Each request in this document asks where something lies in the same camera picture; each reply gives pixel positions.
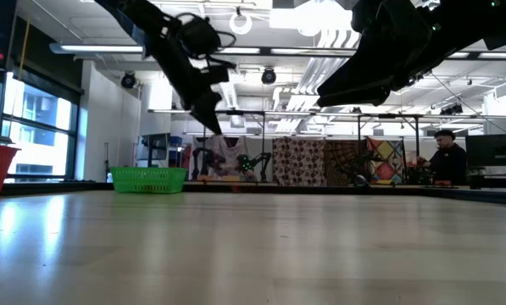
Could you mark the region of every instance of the security camera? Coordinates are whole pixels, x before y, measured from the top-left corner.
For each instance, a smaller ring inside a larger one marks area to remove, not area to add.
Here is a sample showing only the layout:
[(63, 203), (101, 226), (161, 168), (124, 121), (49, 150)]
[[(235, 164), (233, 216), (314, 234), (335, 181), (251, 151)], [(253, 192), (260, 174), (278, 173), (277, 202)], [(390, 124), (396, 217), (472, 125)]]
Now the security camera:
[(277, 80), (277, 75), (273, 68), (266, 68), (262, 74), (262, 83), (264, 85), (272, 85), (275, 83), (275, 80)]
[(125, 76), (121, 80), (120, 84), (125, 89), (132, 89), (136, 85), (136, 73), (134, 71), (126, 71)]

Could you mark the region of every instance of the wooden floor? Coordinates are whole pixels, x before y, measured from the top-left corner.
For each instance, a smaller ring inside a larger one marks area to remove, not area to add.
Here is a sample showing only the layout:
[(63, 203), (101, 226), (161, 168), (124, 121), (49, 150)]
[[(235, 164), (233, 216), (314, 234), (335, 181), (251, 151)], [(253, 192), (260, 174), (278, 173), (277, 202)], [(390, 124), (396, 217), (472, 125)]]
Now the wooden floor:
[(111, 191), (9, 198), (0, 304), (501, 305), (506, 207)]

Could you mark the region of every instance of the black jacket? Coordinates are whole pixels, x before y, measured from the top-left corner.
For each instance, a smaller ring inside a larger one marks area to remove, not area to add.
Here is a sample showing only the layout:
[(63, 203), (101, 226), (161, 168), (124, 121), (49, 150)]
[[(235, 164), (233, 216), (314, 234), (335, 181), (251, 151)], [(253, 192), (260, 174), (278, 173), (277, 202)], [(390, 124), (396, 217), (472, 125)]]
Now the black jacket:
[(449, 180), (455, 186), (467, 184), (467, 153), (458, 144), (437, 150), (430, 163), (435, 180)]

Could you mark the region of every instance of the green basket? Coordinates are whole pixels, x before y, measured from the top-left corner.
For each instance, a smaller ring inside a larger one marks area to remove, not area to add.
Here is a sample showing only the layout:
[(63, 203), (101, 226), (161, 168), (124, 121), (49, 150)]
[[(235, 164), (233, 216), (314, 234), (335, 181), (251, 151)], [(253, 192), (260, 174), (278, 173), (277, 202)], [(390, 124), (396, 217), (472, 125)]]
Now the green basket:
[(111, 168), (118, 192), (175, 194), (183, 190), (186, 169)]

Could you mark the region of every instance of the man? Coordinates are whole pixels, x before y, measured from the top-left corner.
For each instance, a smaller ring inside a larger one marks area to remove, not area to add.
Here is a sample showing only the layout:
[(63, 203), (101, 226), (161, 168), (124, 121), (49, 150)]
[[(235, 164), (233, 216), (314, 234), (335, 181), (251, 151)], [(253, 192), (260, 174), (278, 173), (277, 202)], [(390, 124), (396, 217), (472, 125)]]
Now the man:
[(450, 181), (453, 186), (467, 184), (467, 153), (454, 143), (456, 136), (450, 130), (439, 130), (435, 134), (437, 152), (430, 161), (418, 157), (419, 164), (434, 172), (434, 180)]

